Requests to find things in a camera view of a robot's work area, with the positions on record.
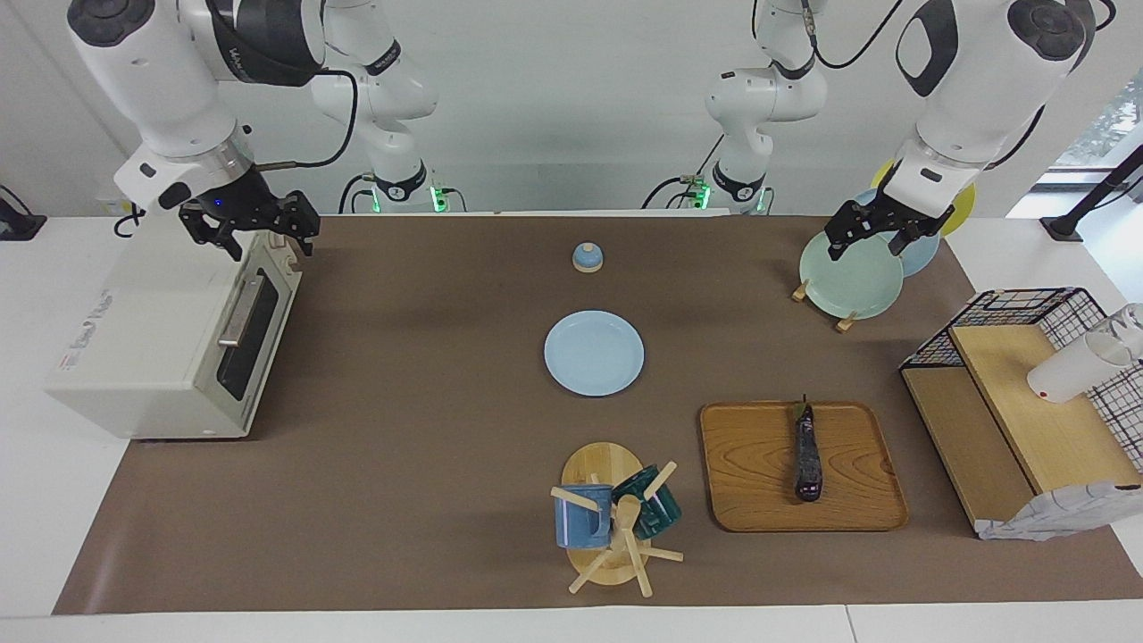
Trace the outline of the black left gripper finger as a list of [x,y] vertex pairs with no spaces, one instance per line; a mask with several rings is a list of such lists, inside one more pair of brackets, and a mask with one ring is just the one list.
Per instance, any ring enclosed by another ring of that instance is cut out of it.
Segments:
[[879,233],[874,209],[865,204],[841,204],[826,223],[828,254],[839,262],[850,246]]
[[897,216],[894,236],[889,241],[889,252],[901,256],[909,246],[920,238],[932,238],[940,233],[944,225],[942,217]]

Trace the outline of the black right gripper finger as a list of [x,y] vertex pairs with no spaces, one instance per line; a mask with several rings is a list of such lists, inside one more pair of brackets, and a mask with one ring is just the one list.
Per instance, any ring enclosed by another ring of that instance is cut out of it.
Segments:
[[217,227],[211,227],[211,224],[205,220],[201,207],[179,207],[179,223],[198,246],[215,246],[225,251],[233,262],[242,260],[243,249],[233,238],[231,223],[224,222]]
[[301,190],[275,199],[275,232],[293,239],[303,256],[313,255],[313,240],[320,235],[320,215]]

